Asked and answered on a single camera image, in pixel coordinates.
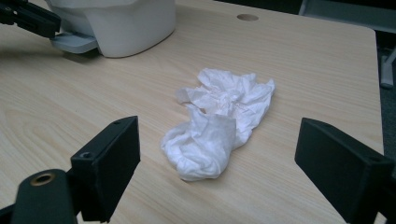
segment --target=table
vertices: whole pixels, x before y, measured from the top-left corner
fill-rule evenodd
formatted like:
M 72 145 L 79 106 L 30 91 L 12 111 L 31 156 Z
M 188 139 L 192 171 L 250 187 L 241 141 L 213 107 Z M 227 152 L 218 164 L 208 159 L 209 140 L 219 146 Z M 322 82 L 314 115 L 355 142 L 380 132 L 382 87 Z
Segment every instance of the table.
M 367 28 L 177 0 L 176 30 L 133 57 L 61 52 L 16 26 L 1 25 L 0 39 L 1 207 L 14 202 L 25 177 L 68 170 L 69 158 L 108 123 L 133 115 L 141 162 L 111 223 L 343 223 L 294 162 L 301 118 L 383 152 L 375 32 Z M 276 92 L 218 179 L 185 182 L 160 141 L 189 119 L 175 91 L 199 86 L 206 67 L 273 78 Z

